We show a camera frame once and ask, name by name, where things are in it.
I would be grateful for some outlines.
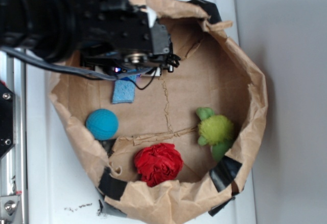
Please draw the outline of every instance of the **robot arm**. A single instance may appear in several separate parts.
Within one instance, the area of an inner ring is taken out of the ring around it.
[[[171,72],[180,58],[146,10],[128,0],[0,0],[0,48],[28,49],[47,63],[80,50],[81,65],[109,75],[116,68]]]

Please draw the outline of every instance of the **paper bag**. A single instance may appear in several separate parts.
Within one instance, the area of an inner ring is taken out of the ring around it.
[[[147,223],[184,223],[243,190],[266,125],[265,76],[226,36],[230,21],[212,25],[201,7],[176,0],[130,1],[156,11],[180,66],[136,90],[132,104],[111,104],[113,82],[64,74],[52,76],[50,99],[83,168],[109,205]],[[76,52],[66,64],[79,61]],[[137,81],[143,86],[149,79]],[[218,164],[208,146],[197,144],[198,107],[211,107],[235,124],[237,139]],[[113,111],[120,123],[110,155],[84,126],[99,108]],[[176,180],[150,188],[139,180],[133,158],[160,142],[173,143],[184,166]]]

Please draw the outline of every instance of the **red flower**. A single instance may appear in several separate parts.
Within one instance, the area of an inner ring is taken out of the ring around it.
[[[141,180],[149,187],[173,180],[182,170],[183,160],[175,145],[160,143],[139,151],[134,158]]]

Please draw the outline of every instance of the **green plush toy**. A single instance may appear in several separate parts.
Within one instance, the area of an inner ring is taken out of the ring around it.
[[[234,143],[234,124],[223,115],[215,115],[208,107],[198,108],[196,114],[201,119],[198,143],[212,146],[212,156],[218,162]]]

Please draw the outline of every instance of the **cable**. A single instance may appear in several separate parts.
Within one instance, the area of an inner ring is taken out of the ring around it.
[[[27,55],[23,52],[20,52],[16,49],[13,49],[10,47],[0,47],[0,50],[6,52],[7,54],[21,60],[24,63],[30,64],[32,66],[35,66],[35,67],[38,67],[38,68],[41,68],[41,69],[44,69],[47,71],[80,76],[80,77],[90,79],[90,80],[116,81],[118,79],[126,78],[129,76],[144,74],[144,73],[147,73],[152,70],[152,68],[144,68],[144,69],[133,71],[133,72],[120,73],[115,76],[109,76],[109,75],[101,74],[101,73],[87,70],[87,69],[50,64],[43,60],[37,59],[33,56]]]
[[[147,84],[147,85],[145,85],[144,87],[140,87],[140,86],[138,86],[137,84],[136,84],[136,82],[134,82],[133,80],[131,80],[131,79],[129,79],[128,77],[127,78],[123,78],[122,80],[124,80],[124,81],[129,81],[129,82],[132,82],[134,85],[135,85],[135,87],[137,87],[137,89],[139,89],[139,90],[145,90],[151,83],[152,83],[152,81],[154,80],[154,77],[155,77],[155,70],[156,70],[157,68],[153,68],[151,71],[153,71],[154,73],[153,73],[153,76],[152,76],[152,78],[151,78],[151,80],[150,80],[150,82]]]

